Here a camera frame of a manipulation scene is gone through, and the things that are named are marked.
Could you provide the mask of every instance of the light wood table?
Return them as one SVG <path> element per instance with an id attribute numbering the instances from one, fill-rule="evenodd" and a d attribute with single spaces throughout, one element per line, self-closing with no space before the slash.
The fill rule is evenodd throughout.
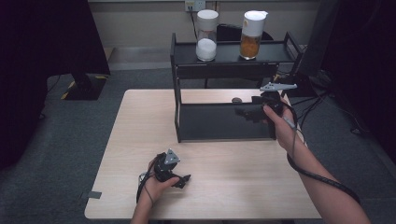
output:
<path id="1" fill-rule="evenodd" d="M 182 90 L 184 103 L 244 102 L 257 90 Z M 184 189 L 170 188 L 156 202 L 152 219 L 320 218 L 286 151 L 277 141 L 178 143 L 173 90 L 125 92 L 89 199 L 85 216 L 129 219 L 137 178 L 159 153 L 181 158 L 177 175 L 191 175 Z"/>

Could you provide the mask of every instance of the seasoning bottle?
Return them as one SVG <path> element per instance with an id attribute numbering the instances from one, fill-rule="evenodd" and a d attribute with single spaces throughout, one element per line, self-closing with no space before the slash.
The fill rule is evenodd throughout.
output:
<path id="1" fill-rule="evenodd" d="M 264 20 L 267 16 L 265 11 L 248 11 L 242 25 L 240 55 L 246 60 L 256 58 L 259 53 Z"/>
<path id="2" fill-rule="evenodd" d="M 196 54 L 201 61 L 212 61 L 216 57 L 218 17 L 219 13 L 217 11 L 209 9 L 201 10 L 197 13 Z"/>

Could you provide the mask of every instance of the white lid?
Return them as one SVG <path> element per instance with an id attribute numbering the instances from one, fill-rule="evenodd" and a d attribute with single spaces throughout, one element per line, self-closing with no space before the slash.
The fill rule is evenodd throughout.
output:
<path id="1" fill-rule="evenodd" d="M 242 26 L 242 33 L 248 36 L 259 36 L 264 30 L 264 22 L 267 17 L 266 11 L 248 11 Z"/>
<path id="2" fill-rule="evenodd" d="M 197 13 L 198 27 L 201 30 L 212 31 L 218 26 L 219 13 L 214 10 L 205 9 Z"/>

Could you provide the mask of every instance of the black shelf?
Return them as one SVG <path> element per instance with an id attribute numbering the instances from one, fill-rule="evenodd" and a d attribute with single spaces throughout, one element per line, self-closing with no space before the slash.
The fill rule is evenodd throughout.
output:
<path id="1" fill-rule="evenodd" d="M 290 33 L 280 41 L 262 41 L 259 54 L 253 60 L 239 56 L 239 41 L 218 42 L 216 57 L 211 62 L 200 61 L 196 43 L 177 43 L 172 35 L 171 64 L 175 90 L 175 126 L 177 141 L 215 141 L 274 139 L 271 124 L 253 123 L 234 112 L 235 104 L 183 104 L 180 80 L 196 78 L 264 78 L 273 77 L 280 63 L 293 63 L 293 75 L 303 52 Z M 246 110 L 259 105 L 238 104 Z"/>

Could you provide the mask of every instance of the gray carpet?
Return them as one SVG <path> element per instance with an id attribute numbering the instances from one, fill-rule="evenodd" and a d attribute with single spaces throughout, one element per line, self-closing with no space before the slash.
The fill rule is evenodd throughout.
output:
<path id="1" fill-rule="evenodd" d="M 51 77 L 49 87 L 56 80 Z M 171 70 L 112 72 L 97 101 L 61 100 L 72 80 L 61 76 L 48 94 L 46 117 L 39 121 L 23 157 L 0 171 L 0 223 L 129 223 L 88 220 L 86 199 L 80 195 L 92 189 L 125 91 L 172 89 Z M 202 80 L 182 82 L 183 88 L 203 86 Z M 209 80 L 210 88 L 254 86 L 255 82 L 240 79 Z M 295 108 L 301 114 L 312 103 Z M 304 137 L 329 171 L 361 197 L 373 223 L 396 223 L 395 166 L 374 139 L 351 133 L 353 124 L 353 118 L 328 97 L 307 117 Z M 323 222 L 302 219 L 296 223 Z"/>

